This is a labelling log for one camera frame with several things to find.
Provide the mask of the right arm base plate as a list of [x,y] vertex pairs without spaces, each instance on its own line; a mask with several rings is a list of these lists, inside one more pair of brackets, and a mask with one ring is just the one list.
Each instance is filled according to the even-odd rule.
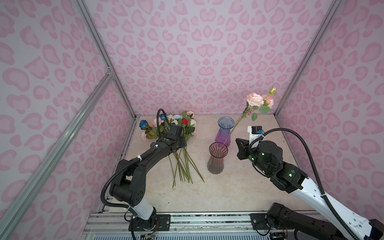
[[267,214],[261,214],[261,213],[253,213],[250,214],[251,224],[253,230],[270,230],[271,227],[269,225],[269,222],[267,220]]

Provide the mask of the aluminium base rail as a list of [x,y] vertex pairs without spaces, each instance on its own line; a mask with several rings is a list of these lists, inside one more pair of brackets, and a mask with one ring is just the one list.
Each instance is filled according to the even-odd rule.
[[129,231],[129,213],[91,214],[82,240],[311,240],[291,227],[253,230],[250,214],[265,212],[173,212],[166,232]]

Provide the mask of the pink rose stem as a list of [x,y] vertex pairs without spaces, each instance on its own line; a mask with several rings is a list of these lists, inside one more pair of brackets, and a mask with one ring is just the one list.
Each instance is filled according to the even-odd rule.
[[248,115],[251,115],[251,119],[254,122],[258,118],[257,111],[260,114],[267,114],[272,110],[272,107],[275,104],[273,95],[276,93],[276,91],[277,89],[275,87],[272,87],[269,89],[269,92],[266,95],[259,95],[256,93],[250,93],[247,95],[246,107],[235,122],[235,125],[231,129],[229,136],[224,141],[223,146],[229,141],[233,131],[239,125],[239,123]]

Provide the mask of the blue purple glass vase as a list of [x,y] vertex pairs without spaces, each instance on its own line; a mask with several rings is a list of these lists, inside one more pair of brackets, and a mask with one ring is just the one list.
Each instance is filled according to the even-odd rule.
[[235,126],[235,121],[230,117],[221,117],[218,120],[219,130],[215,138],[215,142],[225,144],[229,147],[231,144],[231,131]]

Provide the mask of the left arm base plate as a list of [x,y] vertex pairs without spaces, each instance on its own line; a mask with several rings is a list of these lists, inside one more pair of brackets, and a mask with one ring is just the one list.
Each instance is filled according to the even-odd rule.
[[166,232],[170,230],[171,215],[154,214],[148,220],[139,217],[132,217],[130,220],[129,231],[133,232]]

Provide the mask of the maroon grey glass vase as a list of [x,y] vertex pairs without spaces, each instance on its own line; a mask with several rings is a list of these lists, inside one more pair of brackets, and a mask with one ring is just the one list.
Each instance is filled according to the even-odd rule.
[[228,154],[226,145],[215,142],[209,147],[210,158],[207,163],[208,171],[211,174],[218,175],[224,170],[224,158]]

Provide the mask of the diagonal aluminium frame bar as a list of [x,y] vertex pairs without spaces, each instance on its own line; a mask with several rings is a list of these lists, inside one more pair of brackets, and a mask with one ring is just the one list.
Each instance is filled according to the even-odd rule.
[[1,219],[1,239],[7,240],[18,226],[19,222],[27,212],[30,205],[48,180],[54,168],[64,156],[75,136],[93,111],[104,91],[114,78],[114,74],[108,72],[98,84],[87,101],[78,111],[77,115],[70,122],[62,136],[51,148],[50,152],[43,159],[43,162],[31,176],[17,198],[12,202]]

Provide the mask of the white rose stem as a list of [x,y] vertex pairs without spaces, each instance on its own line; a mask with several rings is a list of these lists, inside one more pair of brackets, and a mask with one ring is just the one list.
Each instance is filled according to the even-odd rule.
[[[185,138],[186,142],[190,140],[195,135],[196,130],[196,121],[191,118],[181,118],[174,119],[173,123],[179,127],[182,127],[182,136]],[[196,163],[192,159],[191,155],[188,152],[187,147],[181,148],[181,150],[174,153],[176,158],[176,170],[174,170],[174,176],[179,176],[181,182],[187,182],[193,184],[191,170],[194,170],[199,178],[205,182],[203,175],[200,173]]]

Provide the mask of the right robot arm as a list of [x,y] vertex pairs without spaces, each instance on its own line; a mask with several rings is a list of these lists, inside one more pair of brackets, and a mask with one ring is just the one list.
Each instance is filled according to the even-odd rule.
[[236,139],[240,160],[248,159],[257,171],[279,190],[306,202],[324,217],[318,220],[274,203],[266,213],[272,228],[286,227],[319,240],[379,240],[384,236],[384,225],[376,219],[368,220],[348,209],[319,186],[297,166],[283,161],[283,150],[272,141],[262,141],[250,148],[248,140]]

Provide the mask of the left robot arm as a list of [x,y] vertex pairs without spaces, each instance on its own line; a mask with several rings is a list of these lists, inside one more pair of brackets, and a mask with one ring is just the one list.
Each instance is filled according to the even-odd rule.
[[102,188],[102,203],[127,209],[144,221],[151,219],[155,208],[145,199],[147,174],[160,160],[187,146],[182,131],[182,127],[172,124],[168,133],[151,143],[147,151],[130,161],[121,160]]

